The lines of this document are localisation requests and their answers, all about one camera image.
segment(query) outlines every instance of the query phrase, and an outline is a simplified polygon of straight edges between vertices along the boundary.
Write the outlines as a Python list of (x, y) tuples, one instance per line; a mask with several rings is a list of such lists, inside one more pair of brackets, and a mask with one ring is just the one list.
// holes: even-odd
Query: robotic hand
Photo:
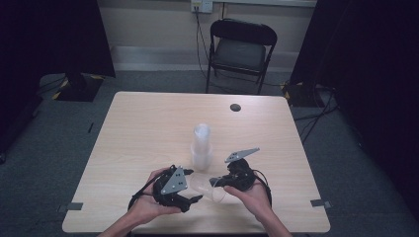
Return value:
[(258, 179), (265, 187), (269, 202), (272, 204), (271, 189), (268, 186), (268, 182), (264, 182), (261, 178), (256, 176), (254, 173), (255, 170), (252, 170), (247, 161), (243, 159), (244, 157), (259, 150), (259, 148), (253, 148), (231, 153), (231, 155), (224, 161), (225, 163), (230, 163), (227, 166), (229, 174), (217, 178), (211, 178), (209, 179), (209, 182), (214, 187), (232, 186), (241, 192), (245, 192), (249, 190), (253, 186), (255, 180)]
[(181, 166), (176, 168), (172, 165), (169, 169), (163, 171), (161, 174), (155, 176), (145, 186), (132, 196), (129, 202), (128, 209), (135, 203), (135, 201), (144, 195), (144, 190), (154, 183), (153, 197), (154, 199), (165, 206), (177, 206), (182, 212), (189, 210), (191, 204), (198, 202), (203, 196), (191, 197), (189, 199), (178, 195), (179, 191), (188, 188), (185, 175), (191, 175), (194, 171), (183, 169)]

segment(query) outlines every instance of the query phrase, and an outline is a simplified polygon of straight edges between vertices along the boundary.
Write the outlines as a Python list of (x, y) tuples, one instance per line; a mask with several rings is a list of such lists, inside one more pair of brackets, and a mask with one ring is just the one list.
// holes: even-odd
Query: person's right hand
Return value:
[(225, 186), (224, 189), (227, 193), (238, 197), (259, 221), (261, 221), (261, 216), (272, 211), (265, 187), (259, 180), (255, 180), (253, 186), (246, 192), (241, 192), (231, 186)]

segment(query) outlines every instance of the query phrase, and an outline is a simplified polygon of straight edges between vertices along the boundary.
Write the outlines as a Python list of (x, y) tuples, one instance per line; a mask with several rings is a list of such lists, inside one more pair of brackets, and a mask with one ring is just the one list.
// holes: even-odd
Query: chair backrest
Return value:
[(221, 19), (212, 23), (210, 35), (211, 40), (213, 40), (213, 37), (218, 37), (270, 46), (275, 46), (278, 39), (275, 31), (266, 25), (233, 19)]

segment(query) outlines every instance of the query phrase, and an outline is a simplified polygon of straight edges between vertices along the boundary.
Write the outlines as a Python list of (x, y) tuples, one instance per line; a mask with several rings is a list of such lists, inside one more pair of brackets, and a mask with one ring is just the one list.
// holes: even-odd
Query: wooden table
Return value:
[[(230, 105), (238, 104), (234, 112)], [(102, 232), (126, 212), (130, 197), (153, 170), (172, 164), (192, 168), (194, 126), (211, 127), (213, 160), (208, 173), (227, 174), (233, 151), (260, 147), (246, 157), (262, 171), (273, 210), (290, 232), (327, 232), (320, 199), (287, 101), (282, 97), (119, 92), (115, 95), (72, 202), (65, 232)], [(192, 195), (188, 189), (182, 194)], [(262, 225), (236, 197), (221, 203), (205, 197), (186, 213), (160, 216), (134, 233), (263, 233)]]

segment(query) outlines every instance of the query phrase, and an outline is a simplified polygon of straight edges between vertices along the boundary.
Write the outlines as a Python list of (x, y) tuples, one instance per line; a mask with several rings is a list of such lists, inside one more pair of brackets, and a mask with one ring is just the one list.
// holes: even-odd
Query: chair seat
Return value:
[(230, 67), (262, 72), (266, 48), (260, 44), (221, 39), (212, 59), (214, 67)]

